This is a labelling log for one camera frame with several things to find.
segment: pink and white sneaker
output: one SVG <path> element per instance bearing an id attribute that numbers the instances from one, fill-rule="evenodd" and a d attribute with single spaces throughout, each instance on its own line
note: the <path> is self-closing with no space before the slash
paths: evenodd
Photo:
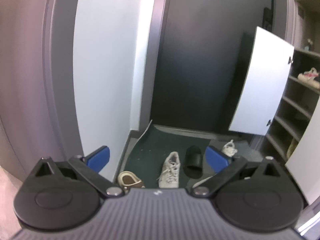
<path id="1" fill-rule="evenodd" d="M 300 73 L 298 75 L 298 79 L 313 86 L 314 88 L 320 89 L 320 83 L 314 80 L 316 77 L 319 76 L 318 71 L 313 67 L 310 71 L 306 71 L 305 73 Z"/>

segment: white logo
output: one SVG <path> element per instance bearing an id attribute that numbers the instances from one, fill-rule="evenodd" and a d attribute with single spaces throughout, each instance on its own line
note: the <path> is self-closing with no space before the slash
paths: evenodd
<path id="1" fill-rule="evenodd" d="M 154 191 L 153 194 L 159 196 L 161 195 L 163 192 L 161 190 L 157 190 L 157 191 Z"/>

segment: blue pad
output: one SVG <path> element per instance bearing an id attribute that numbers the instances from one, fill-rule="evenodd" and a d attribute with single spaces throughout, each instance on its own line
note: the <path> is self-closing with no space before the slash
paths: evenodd
<path id="1" fill-rule="evenodd" d="M 102 146 L 85 157 L 85 160 L 90 169 L 99 172 L 110 160 L 110 149 L 107 146 Z"/>
<path id="2" fill-rule="evenodd" d="M 227 167 L 231 162 L 232 158 L 225 155 L 213 146 L 208 146 L 205 149 L 205 159 L 213 170 L 218 173 Z"/>

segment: brown shoe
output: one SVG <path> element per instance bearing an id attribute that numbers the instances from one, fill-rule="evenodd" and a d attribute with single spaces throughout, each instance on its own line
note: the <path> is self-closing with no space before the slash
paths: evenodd
<path id="1" fill-rule="evenodd" d="M 128 191 L 131 187 L 145 187 L 143 181 L 139 179 L 131 171 L 123 171 L 118 176 L 118 183 L 124 191 Z"/>

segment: shoe rack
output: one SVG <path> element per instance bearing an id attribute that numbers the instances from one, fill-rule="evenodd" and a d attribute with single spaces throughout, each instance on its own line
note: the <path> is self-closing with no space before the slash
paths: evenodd
<path id="1" fill-rule="evenodd" d="M 286 163 L 300 142 L 319 100 L 320 89 L 299 80 L 312 67 L 320 71 L 320 0 L 296 0 L 295 52 L 277 113 L 260 145 L 260 152 Z"/>

